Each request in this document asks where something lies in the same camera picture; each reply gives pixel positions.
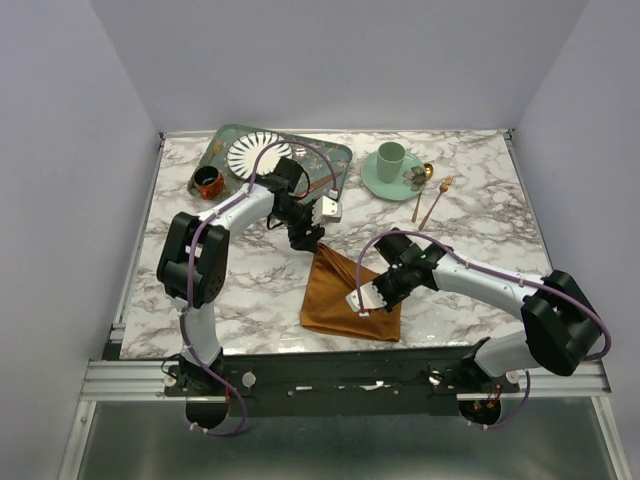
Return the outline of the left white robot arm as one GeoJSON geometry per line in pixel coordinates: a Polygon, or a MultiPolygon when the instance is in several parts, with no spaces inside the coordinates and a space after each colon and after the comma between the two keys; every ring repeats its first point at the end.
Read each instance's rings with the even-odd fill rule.
{"type": "Polygon", "coordinates": [[[193,364],[187,382],[201,395],[214,393],[222,380],[213,364],[221,352],[213,301],[225,283],[231,240],[262,219],[276,219],[287,228],[293,250],[317,251],[325,230],[314,217],[316,202],[295,193],[302,179],[309,179],[303,167],[282,158],[273,172],[257,176],[254,184],[244,184],[210,210],[181,212],[170,224],[157,279],[168,296],[186,302],[179,318],[181,356],[193,364]]]}

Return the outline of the orange-brown cloth napkin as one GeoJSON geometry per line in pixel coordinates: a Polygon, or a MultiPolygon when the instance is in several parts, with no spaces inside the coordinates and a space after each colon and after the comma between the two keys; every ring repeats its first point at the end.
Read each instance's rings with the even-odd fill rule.
{"type": "Polygon", "coordinates": [[[356,263],[319,244],[300,311],[302,327],[322,334],[356,339],[398,342],[401,307],[391,313],[377,310],[360,317],[346,301],[356,288],[356,263]]]}

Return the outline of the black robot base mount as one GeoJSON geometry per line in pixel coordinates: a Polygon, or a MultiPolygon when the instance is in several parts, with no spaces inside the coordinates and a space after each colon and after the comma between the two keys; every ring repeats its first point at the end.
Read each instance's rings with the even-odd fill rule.
{"type": "Polygon", "coordinates": [[[457,416],[473,399],[516,393],[505,376],[472,385],[457,376],[469,347],[231,355],[212,364],[218,383],[180,359],[165,374],[165,394],[195,413],[239,417],[430,414],[457,416]]]}

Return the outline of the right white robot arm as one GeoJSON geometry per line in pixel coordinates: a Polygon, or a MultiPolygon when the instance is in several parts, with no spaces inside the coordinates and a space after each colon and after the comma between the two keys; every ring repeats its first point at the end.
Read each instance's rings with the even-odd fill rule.
{"type": "Polygon", "coordinates": [[[479,340],[454,368],[455,383],[480,392],[509,371],[537,367],[570,376],[583,361],[609,352],[611,335],[571,275],[528,277],[475,262],[435,239],[422,248],[412,238],[394,229],[376,241],[389,268],[355,291],[362,309],[391,311],[424,287],[470,297],[523,324],[479,340]]]}

